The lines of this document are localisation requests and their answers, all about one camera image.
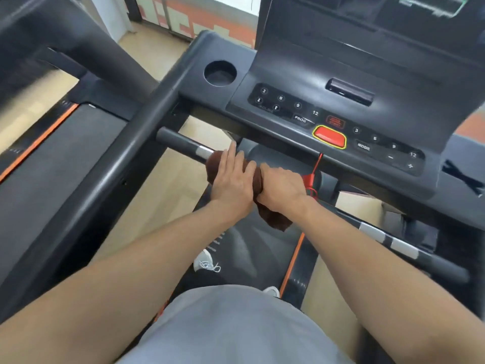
forearm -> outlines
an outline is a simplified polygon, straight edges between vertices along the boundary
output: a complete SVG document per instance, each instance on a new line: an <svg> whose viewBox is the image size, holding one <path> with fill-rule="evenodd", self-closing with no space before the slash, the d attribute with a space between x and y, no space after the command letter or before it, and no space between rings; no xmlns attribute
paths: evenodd
<svg viewBox="0 0 485 364"><path fill-rule="evenodd" d="M112 362L231 225L216 201L94 263L0 327L1 362Z"/></svg>
<svg viewBox="0 0 485 364"><path fill-rule="evenodd" d="M362 325L395 361L465 363L483 355L482 323L419 270L309 197L289 217L312 241Z"/></svg>

gray shirt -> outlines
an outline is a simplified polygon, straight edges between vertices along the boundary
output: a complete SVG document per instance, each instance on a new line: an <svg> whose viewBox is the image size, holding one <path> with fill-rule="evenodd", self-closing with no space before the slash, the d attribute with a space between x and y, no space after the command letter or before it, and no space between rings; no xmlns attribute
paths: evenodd
<svg viewBox="0 0 485 364"><path fill-rule="evenodd" d="M310 318L252 287L193 289L177 297L121 364L352 361Z"/></svg>

button panel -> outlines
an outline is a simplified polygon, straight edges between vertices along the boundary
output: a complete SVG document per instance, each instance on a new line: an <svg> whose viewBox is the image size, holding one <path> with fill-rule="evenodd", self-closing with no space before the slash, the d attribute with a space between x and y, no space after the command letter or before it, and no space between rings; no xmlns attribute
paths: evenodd
<svg viewBox="0 0 485 364"><path fill-rule="evenodd" d="M326 145L373 158L413 176L421 175L424 169L426 158L421 150L270 85L257 84L248 97L248 102L302 130L307 130Z"/></svg>

sneaker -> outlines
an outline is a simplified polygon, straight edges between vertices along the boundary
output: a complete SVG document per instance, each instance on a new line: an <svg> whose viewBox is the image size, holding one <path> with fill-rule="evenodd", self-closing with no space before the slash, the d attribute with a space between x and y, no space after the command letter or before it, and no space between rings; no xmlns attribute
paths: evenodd
<svg viewBox="0 0 485 364"><path fill-rule="evenodd" d="M214 262L212 261L212 256L206 249L201 251L193 262L194 271L197 272L201 268L208 269L209 271L214 271L216 273L221 272L221 266L219 265L219 263L214 265Z"/></svg>
<svg viewBox="0 0 485 364"><path fill-rule="evenodd" d="M271 297L278 298L278 299L280 298L279 290L274 286L270 286L270 287L265 288L263 290L263 292L267 293Z"/></svg>

cup holder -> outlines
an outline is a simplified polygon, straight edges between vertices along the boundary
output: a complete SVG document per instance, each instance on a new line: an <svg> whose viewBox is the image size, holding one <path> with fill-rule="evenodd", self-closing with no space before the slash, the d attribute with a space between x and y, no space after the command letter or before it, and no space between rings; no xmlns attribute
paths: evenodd
<svg viewBox="0 0 485 364"><path fill-rule="evenodd" d="M236 79L238 72L233 64L225 60L217 60L208 64L204 70L207 82L216 87L224 87Z"/></svg>

